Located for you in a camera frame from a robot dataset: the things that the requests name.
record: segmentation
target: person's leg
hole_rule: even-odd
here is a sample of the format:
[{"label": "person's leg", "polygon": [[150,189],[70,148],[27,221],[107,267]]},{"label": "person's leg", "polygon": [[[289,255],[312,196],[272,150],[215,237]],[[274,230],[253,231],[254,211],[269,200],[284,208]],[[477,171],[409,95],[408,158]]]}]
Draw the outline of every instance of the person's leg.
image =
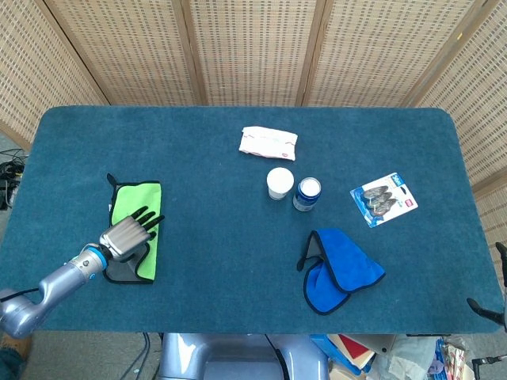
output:
[{"label": "person's leg", "polygon": [[0,379],[15,380],[21,377],[31,347],[32,337],[14,339],[3,335],[0,342]]}]

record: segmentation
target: gray metal base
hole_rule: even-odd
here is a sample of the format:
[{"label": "gray metal base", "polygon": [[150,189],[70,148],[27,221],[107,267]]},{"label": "gray metal base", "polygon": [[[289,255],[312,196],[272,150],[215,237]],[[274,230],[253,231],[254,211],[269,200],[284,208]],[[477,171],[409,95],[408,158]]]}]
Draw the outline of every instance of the gray metal base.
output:
[{"label": "gray metal base", "polygon": [[[329,380],[327,356],[308,335],[270,335],[290,380]],[[165,333],[159,379],[215,380],[243,371],[242,379],[284,380],[282,366],[264,335]]]}]

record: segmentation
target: white paper cup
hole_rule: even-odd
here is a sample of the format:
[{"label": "white paper cup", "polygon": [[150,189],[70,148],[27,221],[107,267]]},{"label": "white paper cup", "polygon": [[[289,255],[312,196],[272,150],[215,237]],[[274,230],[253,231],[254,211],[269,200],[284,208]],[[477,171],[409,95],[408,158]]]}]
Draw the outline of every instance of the white paper cup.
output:
[{"label": "white paper cup", "polygon": [[268,173],[268,193],[274,200],[282,200],[294,185],[294,176],[289,169],[275,168]]}]

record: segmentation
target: woven screen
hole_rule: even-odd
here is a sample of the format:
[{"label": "woven screen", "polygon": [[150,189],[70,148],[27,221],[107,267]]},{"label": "woven screen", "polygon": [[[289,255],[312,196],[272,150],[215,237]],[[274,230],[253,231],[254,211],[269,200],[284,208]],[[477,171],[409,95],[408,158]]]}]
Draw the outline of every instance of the woven screen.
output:
[{"label": "woven screen", "polygon": [[507,167],[506,41],[499,2],[419,104],[451,114],[472,184]]},{"label": "woven screen", "polygon": [[191,1],[210,105],[295,105],[315,0]]},{"label": "woven screen", "polygon": [[479,199],[477,208],[481,215],[482,228],[486,234],[498,280],[501,280],[500,254],[495,249],[494,243],[499,241],[507,245],[507,186]]},{"label": "woven screen", "polygon": [[104,104],[33,0],[0,2],[0,123],[27,147],[55,105]]},{"label": "woven screen", "polygon": [[399,106],[472,0],[335,0],[308,105]]},{"label": "woven screen", "polygon": [[111,103],[196,103],[170,0],[47,3]]}]

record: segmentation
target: microfiber towel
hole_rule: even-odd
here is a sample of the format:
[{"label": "microfiber towel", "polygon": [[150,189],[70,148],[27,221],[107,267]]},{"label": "microfiber towel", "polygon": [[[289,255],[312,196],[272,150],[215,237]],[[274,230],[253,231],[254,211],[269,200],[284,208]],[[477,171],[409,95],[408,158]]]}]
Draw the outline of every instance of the microfiber towel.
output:
[{"label": "microfiber towel", "polygon": [[[154,211],[154,218],[160,215],[162,189],[156,180],[139,183],[120,183],[111,174],[107,175],[113,187],[109,225],[117,224],[142,206]],[[149,240],[144,247],[124,263],[109,261],[104,272],[107,280],[113,283],[153,283],[157,267],[158,225],[151,231],[155,238]]]},{"label": "microfiber towel", "polygon": [[317,262],[308,269],[303,293],[311,309],[330,314],[350,298],[351,294],[378,283],[386,274],[346,234],[336,228],[311,232],[307,249],[297,269],[313,257]]}]

